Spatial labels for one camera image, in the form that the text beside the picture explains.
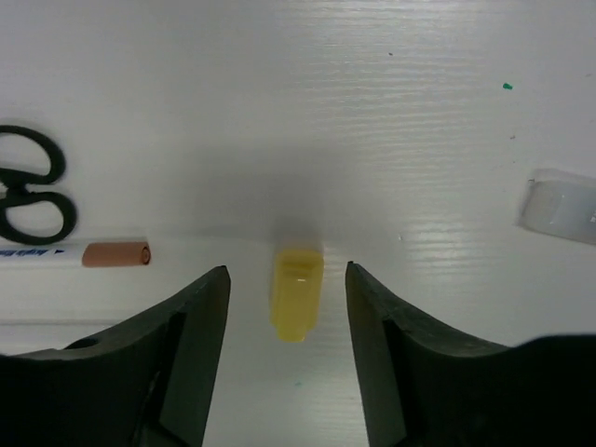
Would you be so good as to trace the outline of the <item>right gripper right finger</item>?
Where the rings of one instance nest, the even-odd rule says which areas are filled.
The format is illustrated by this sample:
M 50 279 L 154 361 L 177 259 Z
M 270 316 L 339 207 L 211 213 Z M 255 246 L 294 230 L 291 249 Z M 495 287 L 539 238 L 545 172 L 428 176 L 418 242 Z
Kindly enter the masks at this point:
M 594 444 L 593 335 L 495 344 L 407 303 L 355 263 L 345 291 L 372 446 Z

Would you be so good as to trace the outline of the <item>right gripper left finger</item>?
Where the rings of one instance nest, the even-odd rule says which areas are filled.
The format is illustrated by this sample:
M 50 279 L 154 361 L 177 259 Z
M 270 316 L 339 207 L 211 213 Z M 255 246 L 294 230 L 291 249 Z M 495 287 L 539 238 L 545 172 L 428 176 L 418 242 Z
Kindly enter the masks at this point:
M 231 279 L 211 269 L 169 299 L 63 349 L 1 358 L 5 446 L 199 446 Z

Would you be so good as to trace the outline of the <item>pencil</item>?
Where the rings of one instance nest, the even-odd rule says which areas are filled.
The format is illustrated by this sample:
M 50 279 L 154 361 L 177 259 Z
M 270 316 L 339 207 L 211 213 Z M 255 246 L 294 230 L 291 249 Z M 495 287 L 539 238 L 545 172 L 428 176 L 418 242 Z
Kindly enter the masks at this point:
M 537 234 L 595 244 L 595 178 L 560 169 L 535 170 L 516 225 Z

